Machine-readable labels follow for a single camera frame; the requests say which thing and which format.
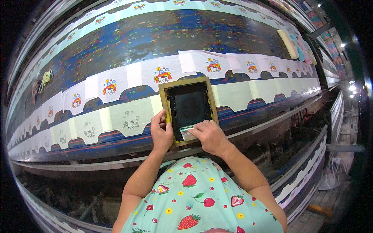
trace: person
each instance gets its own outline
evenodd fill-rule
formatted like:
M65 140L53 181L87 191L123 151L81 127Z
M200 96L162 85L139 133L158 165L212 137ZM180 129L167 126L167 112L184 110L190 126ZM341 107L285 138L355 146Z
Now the person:
M286 215L266 178L214 121L189 132L205 152L227 163L239 186L214 161L198 157L178 160L156 180L174 140L164 109L151 119L150 132L153 150L123 189L113 233L287 231Z

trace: yellow rope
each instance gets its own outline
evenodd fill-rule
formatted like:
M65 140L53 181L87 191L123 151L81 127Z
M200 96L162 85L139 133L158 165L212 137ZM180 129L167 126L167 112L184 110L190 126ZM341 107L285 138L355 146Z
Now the yellow rope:
M39 86L39 94L43 91L43 85L45 86L47 82L49 82L51 74L52 69L49 69L47 72L44 73L43 80L41 81L41 84Z

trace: hand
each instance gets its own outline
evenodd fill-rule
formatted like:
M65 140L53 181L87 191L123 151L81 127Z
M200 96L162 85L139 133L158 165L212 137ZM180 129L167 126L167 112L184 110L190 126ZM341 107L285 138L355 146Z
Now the hand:
M202 149L210 154L222 157L233 146L222 129L213 120L196 124L189 132L202 143Z
M171 123L166 125L164 109L151 118L150 132L154 144L153 151L164 156L173 143L172 126Z

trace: mint green shirt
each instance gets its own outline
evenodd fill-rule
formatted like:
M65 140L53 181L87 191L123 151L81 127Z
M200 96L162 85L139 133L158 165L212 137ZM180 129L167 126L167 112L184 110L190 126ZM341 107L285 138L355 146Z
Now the mint green shirt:
M187 157L159 177L121 233L199 233L211 228L283 233L266 206L238 187L214 161Z

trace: wooden frame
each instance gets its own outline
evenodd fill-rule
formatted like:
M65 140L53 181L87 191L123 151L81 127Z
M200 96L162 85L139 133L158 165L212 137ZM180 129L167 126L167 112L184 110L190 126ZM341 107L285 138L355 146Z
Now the wooden frame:
M199 82L204 82L206 83L206 88L207 88L207 97L209 99L209 104L210 108L212 111L212 119L216 122L217 125L219 125L219 120L217 118L217 112L216 112L216 106L215 106L215 100L214 100L214 95L212 92L211 88L211 83L209 77L197 77L197 78L188 78L188 79L183 79L183 80L178 80L174 82L167 82L163 84L158 85L159 89L159 94L161 97L162 101L162 107L165 109L164 117L166 119L166 123L171 123L172 124L172 118L171 118L171 108L170 108L170 101L167 100L167 92L165 90L172 88L172 87L177 87L177 86L187 86L187 85L193 85ZM198 139L193 139L193 140L188 140L188 141L176 141L174 138L174 143L172 144L172 147L179 147L183 146L186 144L191 144L193 142L198 142Z

